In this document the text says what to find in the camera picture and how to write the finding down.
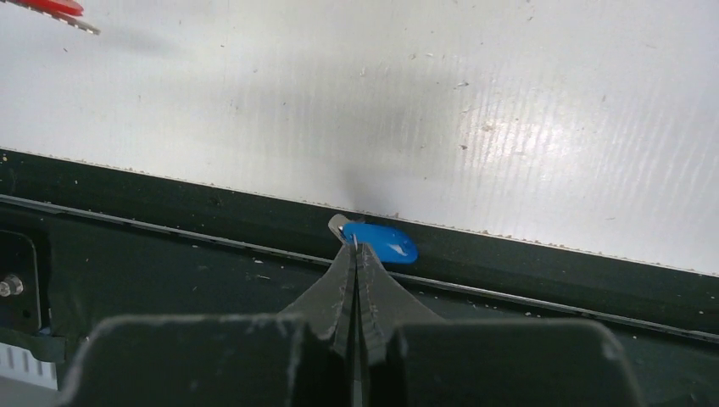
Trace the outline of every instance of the screw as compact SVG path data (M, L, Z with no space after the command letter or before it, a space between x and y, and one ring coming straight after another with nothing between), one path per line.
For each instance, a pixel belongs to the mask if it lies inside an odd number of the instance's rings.
M0 297L9 297L23 292L22 280L15 275L9 275L0 282Z

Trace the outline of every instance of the metal strip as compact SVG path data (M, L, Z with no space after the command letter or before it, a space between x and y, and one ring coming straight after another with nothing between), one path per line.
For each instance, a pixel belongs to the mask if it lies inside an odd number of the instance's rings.
M10 197L7 195L0 195L0 203L12 204L14 206L20 206L20 207L24 207L24 208L39 210L39 211L54 214L54 215L61 215L61 214L74 215L74 216L79 216L79 217L87 218L87 219L103 220L103 221L107 221L107 222L111 222L111 223L115 223L115 224L119 224L119 225L138 227L140 229L145 229L145 230L150 230L150 231L172 233L174 235L177 235L178 237L187 237L187 238L191 238L191 239L205 241L208 243L218 243L218 244L221 244L224 246L234 247L234 248L246 248L246 249L254 250L254 251L265 253L265 254L273 254L273 255L285 257L288 259L308 261L310 263L314 263L314 264L318 264L318 265L329 266L332 263L332 261L329 259L322 259L319 257L307 256L304 254L288 252L285 250L277 250L277 249L273 249L273 248L267 248L267 247L255 245L252 243L238 242L238 241L225 239L225 238L221 238L221 237L212 237L209 235L204 235L201 233L196 233L196 232L191 232L191 231L182 231L180 229L175 229L175 228L171 228L171 227L167 227L167 226L152 225L149 223L140 222L140 221L136 221L136 220L128 220L128 219L120 218L117 216L99 214L99 213L95 213L95 212L88 212L88 211L79 210L79 209L66 208L63 206L55 205L53 203L38 203L36 201L31 201L29 199ZM667 326L667 325L657 324L657 323L649 322L649 321L636 320L636 319L628 318L628 317L624 317L624 316L592 311L590 309L582 309L582 308L573 307L570 305L551 303L549 301L543 301L543 300L539 300L539 299L526 298L526 297L521 297L521 296L517 296L517 295L513 295L513 294L507 294L507 293L500 293L500 292L485 290L485 289L478 288L478 287L463 286L463 285L454 284L451 282L441 282L438 280L432 280L432 279L418 277L418 276L409 276L409 275L405 275L405 274L393 273L391 271L388 271L388 273L390 276L394 277L395 279L397 279L400 282L410 282L410 283L414 283L414 284L418 284L418 285L422 285L422 286L434 287L437 289L441 289L441 290L453 292L453 293L464 293L464 294L475 295L475 296L483 297L483 298L499 299L499 300L508 301L508 302L511 302L514 304L521 304L521 305L527 305L527 306L532 306L532 307L539 307L539 308L543 308L543 309L550 309L550 310L553 310L556 312L572 314L572 315L581 316L584 318L606 321L606 322L621 324L621 325L625 325L625 326L634 326L634 327L638 327L638 328L642 328L642 329L649 329L651 331L663 332L663 333L668 333L668 334L672 334L672 335L678 335L680 337L689 337L692 339L698 339L698 340L707 341L707 342L711 342L711 343L719 343L719 335L715 335L715 334L711 334L711 333L707 333L707 332L689 331L689 330L677 328L675 326Z

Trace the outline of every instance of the white surface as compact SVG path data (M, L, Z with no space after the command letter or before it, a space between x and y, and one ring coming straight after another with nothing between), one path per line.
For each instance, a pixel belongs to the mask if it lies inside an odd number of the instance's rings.
M719 272L716 0L83 4L0 4L0 146Z
M57 394L56 390L0 377L3 407L51 407Z
M58 389L55 364L41 362L33 358L30 351L5 343L0 343L0 377L52 390Z

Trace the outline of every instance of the red tool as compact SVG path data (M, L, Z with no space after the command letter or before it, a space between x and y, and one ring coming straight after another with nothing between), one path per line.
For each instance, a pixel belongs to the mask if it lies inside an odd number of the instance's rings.
M0 3L12 3L16 6L45 14L57 21L62 21L67 25L91 34L100 34L99 29L75 18L82 16L84 9L73 0L0 0Z

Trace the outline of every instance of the blue plastic piece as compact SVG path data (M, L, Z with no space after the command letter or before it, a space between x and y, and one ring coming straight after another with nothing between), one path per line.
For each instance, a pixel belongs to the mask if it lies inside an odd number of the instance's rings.
M343 226L342 234L348 243L367 243L372 246L382 263L414 263L419 255L417 247L409 236L393 227L371 225L368 223L348 223Z

